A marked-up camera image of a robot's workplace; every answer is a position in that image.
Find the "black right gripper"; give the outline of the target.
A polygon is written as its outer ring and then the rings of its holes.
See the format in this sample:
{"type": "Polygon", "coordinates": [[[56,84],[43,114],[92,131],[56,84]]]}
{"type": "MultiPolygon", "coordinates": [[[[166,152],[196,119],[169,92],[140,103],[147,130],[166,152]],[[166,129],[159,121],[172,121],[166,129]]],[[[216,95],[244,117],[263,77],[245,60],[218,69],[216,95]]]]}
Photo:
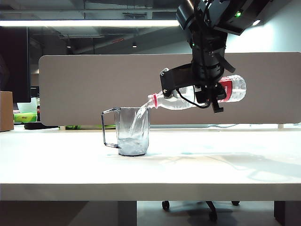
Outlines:
{"type": "Polygon", "coordinates": [[[196,80],[193,84],[198,104],[211,104],[214,113],[222,113],[223,107],[218,100],[226,97],[226,92],[219,83],[224,73],[221,64],[224,58],[219,53],[210,53],[199,46],[192,47],[191,69],[196,80]]]}

